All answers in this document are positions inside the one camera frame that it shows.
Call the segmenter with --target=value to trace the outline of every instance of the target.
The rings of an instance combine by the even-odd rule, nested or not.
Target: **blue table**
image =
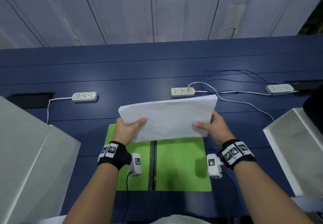
[[[82,145],[67,190],[61,214],[67,214],[97,167],[109,124],[115,123],[122,105],[172,99],[172,87],[199,81],[205,70],[245,69],[272,82],[323,79],[323,36],[288,36],[231,40],[145,43],[80,47],[49,47],[0,50],[0,95],[55,92],[54,98],[75,92],[96,91],[95,102],[75,104],[54,101],[50,124]],[[238,72],[202,77],[250,81]],[[214,80],[218,91],[252,90],[265,92],[265,85]],[[274,119],[291,108],[301,107],[306,96],[267,97],[234,94],[226,99],[249,102],[270,113]],[[244,104],[219,101],[216,110],[233,134],[246,142],[259,165],[289,195],[293,191],[262,132],[271,121],[265,114]],[[46,121],[46,109],[29,109]],[[204,138],[206,153],[220,147]],[[154,220],[171,214],[228,217],[236,198],[236,178],[225,169],[221,179],[211,179],[212,192],[130,192],[126,220]],[[247,215],[238,188],[234,216]],[[125,192],[117,192],[112,222],[120,222],[125,211]]]

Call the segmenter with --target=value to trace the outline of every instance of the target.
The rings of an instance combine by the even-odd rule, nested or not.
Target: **green board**
[[[157,142],[157,191],[212,191],[203,138]]]
[[[116,124],[109,125],[107,131],[107,137],[105,139],[105,145],[111,142],[114,135],[114,129]],[[139,153],[141,157],[142,173],[137,177],[128,177],[128,189],[130,191],[145,191],[148,190],[148,178],[149,178],[149,157],[150,157],[150,142],[131,142],[127,145],[127,151],[129,153]],[[119,171],[117,191],[125,191],[126,179],[128,175],[128,166],[125,165]]]

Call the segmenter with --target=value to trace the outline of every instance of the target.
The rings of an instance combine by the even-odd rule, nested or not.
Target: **black cable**
[[[129,197],[129,191],[128,191],[128,177],[129,177],[129,175],[130,175],[131,173],[132,173],[132,171],[128,173],[128,175],[127,175],[127,180],[126,180],[126,187],[127,187],[127,207],[126,207],[126,211],[124,212],[124,216],[123,216],[123,218],[122,218],[122,222],[121,222],[121,224],[123,224],[123,223],[124,223],[124,219],[126,218],[126,215],[127,215],[128,209],[129,209],[130,197]]]
[[[232,184],[234,185],[235,189],[236,189],[236,196],[235,196],[235,201],[233,203],[233,206],[232,206],[232,210],[231,210],[231,213],[230,213],[230,219],[233,217],[233,211],[235,210],[235,206],[236,206],[236,202],[237,202],[237,199],[238,199],[238,189],[237,189],[237,186],[235,185],[235,182],[232,180],[232,178],[229,176],[229,174],[225,171],[222,171],[222,173],[225,173],[228,178],[231,180]]]

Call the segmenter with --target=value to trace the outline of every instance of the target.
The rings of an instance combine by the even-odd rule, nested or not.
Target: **folded cloth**
[[[198,129],[194,121],[210,123],[216,106],[216,95],[167,101],[137,103],[119,108],[125,123],[132,123],[142,117],[147,123],[138,131],[133,142],[156,141],[183,137],[205,137],[207,131]]]

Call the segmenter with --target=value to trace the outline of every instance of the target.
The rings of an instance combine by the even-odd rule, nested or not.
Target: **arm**
[[[121,118],[117,119],[112,140],[127,146],[146,121],[146,118],[142,118],[125,124]],[[100,164],[63,224],[110,223],[117,181],[118,169],[109,163]]]
[[[215,111],[210,124],[194,122],[193,125],[207,130],[219,145],[235,139],[222,116]],[[256,162],[241,161],[234,167],[234,172],[255,224],[313,224]]]

